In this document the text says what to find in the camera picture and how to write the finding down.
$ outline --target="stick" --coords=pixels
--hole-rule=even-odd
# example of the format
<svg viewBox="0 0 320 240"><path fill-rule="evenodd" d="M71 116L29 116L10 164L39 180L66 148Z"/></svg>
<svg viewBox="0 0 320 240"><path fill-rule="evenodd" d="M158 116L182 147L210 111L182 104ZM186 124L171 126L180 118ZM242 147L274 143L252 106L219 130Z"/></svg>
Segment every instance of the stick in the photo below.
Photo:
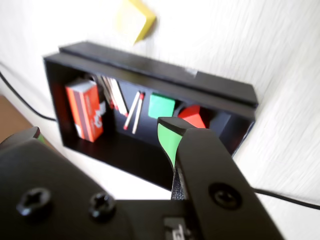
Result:
<svg viewBox="0 0 320 240"><path fill-rule="evenodd" d="M134 114L134 111L135 111L135 108L136 108L136 105L137 105L139 96L140 96L140 92L137 91L136 94L135 94L134 100L133 100L133 102L132 102L132 105L131 105L131 107L130 107L129 115L128 115L125 123L124 123L124 126L123 126L123 129L124 129L124 130L127 130L127 129L128 129L128 125L129 125L129 122L130 122L130 120L131 120L132 115Z"/></svg>
<svg viewBox="0 0 320 240"><path fill-rule="evenodd" d="M121 112L121 114L123 114L127 117L128 116L127 106L126 106L124 98L121 94L118 82L114 78L108 78L108 79L112 84L112 87L113 87L112 90L114 92L114 97L116 98L116 104L119 107L119 111Z"/></svg>
<svg viewBox="0 0 320 240"><path fill-rule="evenodd" d="M114 94L113 94L113 92L112 92L112 88L111 88L111 86L110 86L110 83L109 83L108 79L107 79L105 76L102 76L102 78L103 78L103 82L105 83L106 88L107 88L108 91L109 91L109 94L110 94L110 96L111 96L111 99L112 99L114 108L115 108L115 110L118 110L119 108L118 108L118 105L117 105L115 96L114 96Z"/></svg>
<svg viewBox="0 0 320 240"><path fill-rule="evenodd" d="M141 108L142 108L142 102L144 100L144 97L145 97L145 94L144 93L140 93L139 102L138 102L138 108L136 110L135 120L134 120L134 124L133 124L133 129L132 129L132 133L133 134L136 134L136 131L137 131L138 122L139 122L140 113L141 113Z"/></svg>

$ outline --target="open box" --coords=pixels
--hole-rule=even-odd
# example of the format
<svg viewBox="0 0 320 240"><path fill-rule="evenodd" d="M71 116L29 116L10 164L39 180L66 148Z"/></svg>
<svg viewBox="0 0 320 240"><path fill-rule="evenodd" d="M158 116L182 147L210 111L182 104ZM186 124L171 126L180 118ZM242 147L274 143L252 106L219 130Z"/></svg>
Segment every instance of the open box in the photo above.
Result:
<svg viewBox="0 0 320 240"><path fill-rule="evenodd" d="M62 47L45 57L44 64L63 145L168 190L173 170L158 142L157 120L148 116L152 93L176 101L173 116L184 107L200 105L209 113L209 128L232 155L255 122L258 102L248 84L89 42ZM86 73L116 79L128 108L137 91L145 93L136 134L131 133L133 121L124 130L126 117L107 109L104 132L95 142L78 137L65 86Z"/></svg>

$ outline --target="yellow sticky note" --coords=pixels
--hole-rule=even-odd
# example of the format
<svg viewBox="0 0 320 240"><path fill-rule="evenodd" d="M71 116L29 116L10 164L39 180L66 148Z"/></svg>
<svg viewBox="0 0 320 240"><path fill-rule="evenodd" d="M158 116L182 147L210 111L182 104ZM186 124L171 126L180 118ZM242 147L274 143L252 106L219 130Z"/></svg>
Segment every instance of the yellow sticky note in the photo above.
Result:
<svg viewBox="0 0 320 240"><path fill-rule="evenodd" d="M116 29L130 43L144 38L156 16L139 0L123 0L116 16Z"/></svg>

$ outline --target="orange box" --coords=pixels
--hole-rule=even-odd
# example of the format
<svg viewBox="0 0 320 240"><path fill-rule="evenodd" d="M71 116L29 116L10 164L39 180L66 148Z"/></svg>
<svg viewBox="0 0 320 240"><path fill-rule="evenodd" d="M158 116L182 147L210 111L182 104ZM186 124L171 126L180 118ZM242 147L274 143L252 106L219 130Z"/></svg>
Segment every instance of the orange box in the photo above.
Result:
<svg viewBox="0 0 320 240"><path fill-rule="evenodd" d="M77 79L65 89L78 136L94 142L104 131L97 84L91 80Z"/></svg>

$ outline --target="green gripper pad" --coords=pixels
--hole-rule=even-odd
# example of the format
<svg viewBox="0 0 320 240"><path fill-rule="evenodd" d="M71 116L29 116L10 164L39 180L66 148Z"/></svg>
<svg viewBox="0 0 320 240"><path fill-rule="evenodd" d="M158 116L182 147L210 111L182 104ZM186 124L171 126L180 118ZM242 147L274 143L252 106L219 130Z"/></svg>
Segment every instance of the green gripper pad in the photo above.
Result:
<svg viewBox="0 0 320 240"><path fill-rule="evenodd" d="M158 139L163 148L166 152L170 161L172 163L172 167L175 167L176 163L176 153L179 146L179 143L182 139L182 136L171 131L170 129L166 128L165 126L158 124L157 127Z"/></svg>

